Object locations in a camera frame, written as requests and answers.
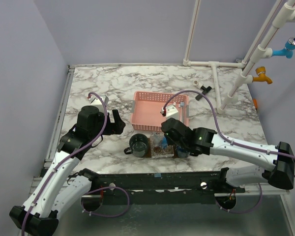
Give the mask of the pink plastic basket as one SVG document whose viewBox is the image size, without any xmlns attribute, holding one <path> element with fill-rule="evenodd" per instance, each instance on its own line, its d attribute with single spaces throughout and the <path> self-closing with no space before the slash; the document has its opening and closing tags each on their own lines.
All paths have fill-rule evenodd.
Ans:
<svg viewBox="0 0 295 236">
<path fill-rule="evenodd" d="M 161 109 L 166 102 L 168 105 L 175 105 L 179 113 L 181 108 L 180 102 L 186 105 L 185 125 L 189 125 L 189 97 L 185 94 L 180 94 L 173 99 L 170 93 L 150 92 L 150 91 L 136 91 L 134 93 L 133 105 L 130 117 L 130 123 L 134 130 L 160 132 L 161 123 L 166 120 L 161 115 Z"/>
</svg>

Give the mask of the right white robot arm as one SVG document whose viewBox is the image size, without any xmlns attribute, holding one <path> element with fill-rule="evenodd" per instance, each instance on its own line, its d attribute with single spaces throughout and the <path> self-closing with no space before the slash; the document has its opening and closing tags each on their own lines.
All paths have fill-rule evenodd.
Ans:
<svg viewBox="0 0 295 236">
<path fill-rule="evenodd" d="M 176 145 L 193 156 L 219 155 L 251 164 L 223 171 L 223 176 L 216 181 L 217 189 L 223 193 L 250 183 L 268 183 L 283 190 L 294 187 L 295 161 L 291 158 L 293 152 L 288 143 L 262 146 L 229 137 L 222 138 L 215 130 L 204 127 L 190 129 L 174 118 L 163 122 L 161 130 L 168 144 Z"/>
</svg>

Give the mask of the clear textured acrylic holder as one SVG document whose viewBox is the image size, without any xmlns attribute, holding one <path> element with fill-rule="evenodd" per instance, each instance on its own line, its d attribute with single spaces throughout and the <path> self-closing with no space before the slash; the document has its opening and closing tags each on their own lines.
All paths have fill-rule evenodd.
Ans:
<svg viewBox="0 0 295 236">
<path fill-rule="evenodd" d="M 167 158 L 174 157 L 174 147 L 167 143 L 164 135 L 153 133 L 150 138 L 151 158 Z"/>
</svg>

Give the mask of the dark green mug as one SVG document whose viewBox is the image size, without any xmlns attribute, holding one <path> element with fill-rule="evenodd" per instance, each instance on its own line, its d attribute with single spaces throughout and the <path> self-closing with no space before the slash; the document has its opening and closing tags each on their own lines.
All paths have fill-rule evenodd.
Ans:
<svg viewBox="0 0 295 236">
<path fill-rule="evenodd" d="M 149 150 L 148 137 L 144 134 L 134 134 L 129 140 L 129 147 L 124 149 L 124 154 L 132 154 L 135 157 L 144 157 Z"/>
</svg>

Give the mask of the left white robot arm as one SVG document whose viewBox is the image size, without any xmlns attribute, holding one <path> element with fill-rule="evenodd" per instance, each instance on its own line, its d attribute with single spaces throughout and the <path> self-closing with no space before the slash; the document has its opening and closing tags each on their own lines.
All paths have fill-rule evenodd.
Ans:
<svg viewBox="0 0 295 236">
<path fill-rule="evenodd" d="M 114 121 L 102 105 L 84 106 L 78 113 L 77 122 L 60 138 L 57 152 L 46 174 L 21 205 L 14 206 L 9 216 L 22 234 L 51 236 L 56 231 L 61 215 L 84 194 L 99 193 L 103 200 L 104 191 L 117 186 L 103 185 L 99 175 L 84 169 L 65 189 L 64 183 L 79 164 L 92 144 L 104 135 L 120 135 L 125 122 L 116 109 L 112 110 Z"/>
</svg>

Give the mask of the brown wooden oval tray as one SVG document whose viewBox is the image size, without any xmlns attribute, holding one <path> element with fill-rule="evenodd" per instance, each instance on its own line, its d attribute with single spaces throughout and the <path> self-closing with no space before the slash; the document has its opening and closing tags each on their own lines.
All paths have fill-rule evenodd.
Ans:
<svg viewBox="0 0 295 236">
<path fill-rule="evenodd" d="M 169 145 L 166 149 L 162 149 L 160 145 L 154 145 L 153 141 L 148 138 L 149 149 L 144 158 L 177 158 L 176 146 Z"/>
</svg>

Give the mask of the dark blue mug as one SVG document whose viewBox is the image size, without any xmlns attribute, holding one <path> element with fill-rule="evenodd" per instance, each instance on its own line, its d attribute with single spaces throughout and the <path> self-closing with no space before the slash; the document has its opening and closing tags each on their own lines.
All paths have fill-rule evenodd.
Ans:
<svg viewBox="0 0 295 236">
<path fill-rule="evenodd" d="M 187 158 L 190 155 L 190 152 L 187 150 L 184 150 L 183 148 L 176 146 L 176 152 L 177 156 L 179 158 Z"/>
</svg>

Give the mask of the blue toothpaste tube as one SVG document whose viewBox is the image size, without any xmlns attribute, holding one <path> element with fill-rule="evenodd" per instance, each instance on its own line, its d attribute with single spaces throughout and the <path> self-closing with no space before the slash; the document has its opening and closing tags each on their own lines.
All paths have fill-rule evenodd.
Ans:
<svg viewBox="0 0 295 236">
<path fill-rule="evenodd" d="M 161 142 L 161 147 L 162 147 L 162 149 L 166 149 L 168 147 L 166 137 L 163 137 L 162 142 Z"/>
</svg>

